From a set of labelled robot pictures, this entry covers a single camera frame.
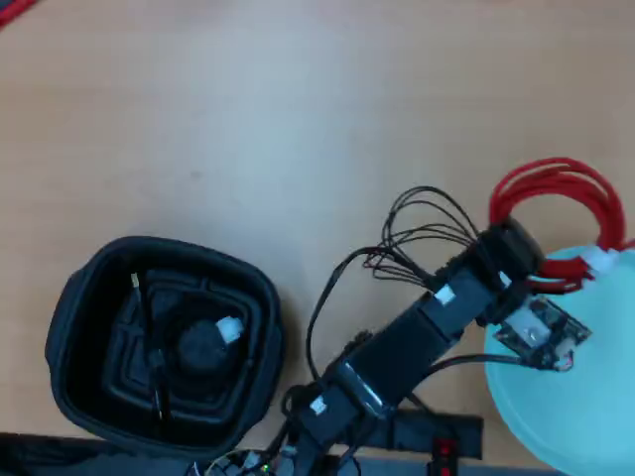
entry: black cable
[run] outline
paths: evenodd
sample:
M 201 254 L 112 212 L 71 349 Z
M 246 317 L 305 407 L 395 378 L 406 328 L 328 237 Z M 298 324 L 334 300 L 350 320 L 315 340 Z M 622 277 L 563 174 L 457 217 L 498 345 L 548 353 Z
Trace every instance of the black cable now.
M 448 367 L 453 367 L 454 365 L 461 364 L 474 364 L 474 363 L 484 363 L 484 362 L 495 362 L 498 364 L 511 364 L 518 365 L 520 367 L 527 367 L 530 369 L 537 370 L 556 370 L 551 367 L 538 367 L 532 365 L 528 362 L 525 362 L 518 357 L 510 357 L 507 355 L 495 355 L 495 354 L 466 354 L 459 355 L 457 357 L 451 357 L 449 359 L 442 360 L 441 362 L 437 362 L 436 364 L 430 366 L 426 371 L 426 374 L 422 378 L 422 381 L 426 380 L 436 372 L 440 372 L 441 370 L 447 369 Z
M 357 476 L 361 476 L 361 464 L 359 464 L 359 461 L 357 461 L 357 458 L 354 456 L 351 456 L 350 460 L 355 465 L 355 469 L 357 470 Z
M 430 287 L 430 288 L 435 287 L 436 279 L 433 275 L 431 275 L 426 270 L 424 270 L 423 268 L 417 265 L 412 266 L 412 264 L 409 263 L 406 259 L 396 254 L 393 250 L 389 248 L 369 246 L 365 248 L 360 248 L 352 252 L 350 255 L 348 255 L 346 259 L 342 261 L 335 268 L 333 273 L 330 275 L 330 278 L 328 279 L 328 282 L 326 283 L 324 290 L 321 292 L 321 295 L 319 296 L 319 299 L 317 300 L 317 304 L 316 304 L 316 307 L 314 308 L 311 318 L 309 319 L 309 327 L 307 328 L 307 336 L 305 339 L 305 353 L 307 356 L 307 363 L 309 365 L 309 370 L 311 371 L 311 375 L 314 378 L 314 380 L 317 380 L 319 378 L 319 373 L 318 373 L 318 369 L 316 368 L 316 363 L 313 357 L 312 337 L 313 337 L 316 321 L 318 320 L 319 313 L 324 307 L 324 304 L 326 303 L 328 296 L 330 296 L 330 293 L 332 292 L 339 278 L 341 278 L 341 275 L 343 274 L 346 267 L 357 257 L 369 255 L 373 253 L 384 253 L 386 256 L 390 257 L 390 259 L 393 260 L 395 263 L 405 268 L 411 269 L 413 274 L 417 276 L 418 279 L 420 279 L 423 283 L 426 283 L 427 287 Z

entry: white plastic connector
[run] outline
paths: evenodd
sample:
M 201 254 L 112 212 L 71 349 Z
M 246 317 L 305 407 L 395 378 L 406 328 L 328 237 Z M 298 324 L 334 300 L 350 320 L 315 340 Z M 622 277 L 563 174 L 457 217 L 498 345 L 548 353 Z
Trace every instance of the white plastic connector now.
M 619 251 L 602 250 L 599 246 L 589 246 L 580 257 L 588 264 L 595 275 L 608 273 L 619 258 Z
M 448 302 L 456 298 L 456 295 L 449 285 L 445 285 L 435 293 L 435 298 L 437 298 L 441 304 L 446 305 Z
M 258 463 L 260 463 L 260 455 L 255 451 L 249 451 L 242 463 L 242 469 L 256 469 Z
M 512 284 L 512 280 L 509 279 L 509 276 L 507 276 L 502 271 L 498 272 L 498 277 L 500 278 L 500 281 L 503 284 L 503 286 L 505 287 L 505 289 L 509 288 L 509 285 Z
M 231 344 L 234 340 L 239 339 L 244 330 L 240 319 L 229 316 L 220 319 L 216 323 L 216 327 L 218 327 L 222 340 L 224 340 L 227 345 Z
M 311 402 L 309 407 L 311 408 L 311 410 L 314 411 L 316 415 L 320 415 L 324 412 L 324 410 L 326 410 L 326 402 L 324 401 L 324 397 L 320 395 Z

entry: black container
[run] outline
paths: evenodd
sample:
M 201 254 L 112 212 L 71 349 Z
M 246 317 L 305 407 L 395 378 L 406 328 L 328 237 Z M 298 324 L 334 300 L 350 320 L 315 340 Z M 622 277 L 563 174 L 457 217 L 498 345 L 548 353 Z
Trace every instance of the black container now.
M 130 275 L 138 272 L 147 284 L 153 333 L 215 308 L 212 322 L 230 313 L 245 328 L 211 374 L 172 373 L 171 418 L 159 428 L 145 327 L 131 288 Z M 204 328 L 189 331 L 196 332 Z M 174 240 L 121 238 L 68 280 L 46 357 L 55 400 L 75 424 L 133 451 L 212 459 L 232 449 L 269 408 L 284 360 L 279 298 L 265 275 L 230 256 Z

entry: black wire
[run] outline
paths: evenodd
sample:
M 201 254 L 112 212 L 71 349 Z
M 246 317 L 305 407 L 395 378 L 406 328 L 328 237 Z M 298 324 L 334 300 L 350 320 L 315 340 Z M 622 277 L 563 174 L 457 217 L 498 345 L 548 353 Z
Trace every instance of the black wire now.
M 357 470 L 357 476 L 361 476 L 361 464 L 359 464 L 359 461 L 357 461 L 357 458 L 354 456 L 351 456 L 350 460 L 355 465 L 355 469 Z
M 538 367 L 532 365 L 528 362 L 525 362 L 518 357 L 509 357 L 507 355 L 495 355 L 495 354 L 466 354 L 459 355 L 457 357 L 451 357 L 449 359 L 442 360 L 441 362 L 437 362 L 436 364 L 430 366 L 422 381 L 426 380 L 436 372 L 440 372 L 441 370 L 447 369 L 448 367 L 453 367 L 454 365 L 461 364 L 474 364 L 474 363 L 484 363 L 484 362 L 495 362 L 498 364 L 511 364 L 518 365 L 520 367 L 527 367 L 530 369 L 537 370 L 555 370 L 551 367 Z
M 377 246 L 370 246 L 370 247 L 360 248 L 352 252 L 350 255 L 348 255 L 346 259 L 342 261 L 335 268 L 333 273 L 330 275 L 330 278 L 328 279 L 328 282 L 326 283 L 324 290 L 321 292 L 321 295 L 319 296 L 319 299 L 317 300 L 316 307 L 314 308 L 314 311 L 309 320 L 309 327 L 307 328 L 307 336 L 305 339 L 305 353 L 307 356 L 307 363 L 309 365 L 309 370 L 311 371 L 311 375 L 314 378 L 314 380 L 317 380 L 319 378 L 319 373 L 318 373 L 318 369 L 316 368 L 316 363 L 313 357 L 312 338 L 314 333 L 314 327 L 316 326 L 316 321 L 318 320 L 319 313 L 324 307 L 324 304 L 326 303 L 328 296 L 332 292 L 332 289 L 334 288 L 335 284 L 337 283 L 337 281 L 343 274 L 346 267 L 357 257 L 369 255 L 373 253 L 375 254 L 383 253 L 386 256 L 389 256 L 395 263 L 405 268 L 411 269 L 413 274 L 418 279 L 420 279 L 423 283 L 426 283 L 427 287 L 433 288 L 435 286 L 436 279 L 433 275 L 429 274 L 427 271 L 425 271 L 423 268 L 417 265 L 412 266 L 411 263 L 409 263 L 406 259 L 404 259 L 400 255 L 396 254 L 395 251 L 392 249 L 382 248 Z
M 463 225 L 456 216 L 441 205 L 429 200 L 415 199 L 416 195 L 425 192 L 436 194 L 449 202 L 467 222 L 468 226 Z M 398 214 L 404 208 L 412 205 L 430 206 L 449 218 L 453 222 L 453 225 L 446 223 L 429 223 L 424 226 L 395 232 L 393 227 Z M 417 268 L 418 265 L 408 256 L 401 245 L 424 239 L 438 239 L 467 247 L 475 242 L 477 236 L 478 230 L 476 226 L 456 200 L 439 188 L 433 186 L 416 186 L 401 193 L 393 202 L 388 213 L 388 217 L 382 226 L 381 242 L 378 245 L 381 248 L 394 251 L 395 254 L 404 258 L 409 266 L 403 267 L 385 265 L 383 262 L 386 259 L 386 255 L 382 253 L 374 253 L 368 256 L 368 258 L 364 261 L 363 267 L 366 269 L 372 269 L 373 277 L 378 280 L 397 281 L 423 288 L 429 288 L 430 286 L 427 286 L 427 283 L 423 283 L 418 280 L 416 276 L 413 276 L 412 269 Z

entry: black bin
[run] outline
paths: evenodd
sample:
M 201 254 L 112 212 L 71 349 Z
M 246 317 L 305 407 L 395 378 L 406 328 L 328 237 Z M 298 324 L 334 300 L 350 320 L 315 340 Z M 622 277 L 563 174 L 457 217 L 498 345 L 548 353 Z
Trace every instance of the black bin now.
M 143 280 L 151 335 L 133 274 Z M 225 315 L 243 333 L 221 348 L 213 326 Z M 159 423 L 155 347 L 170 402 Z M 68 280 L 46 357 L 55 400 L 75 424 L 133 451 L 213 459 L 269 408 L 284 360 L 280 302 L 267 277 L 240 260 L 175 240 L 121 238 Z

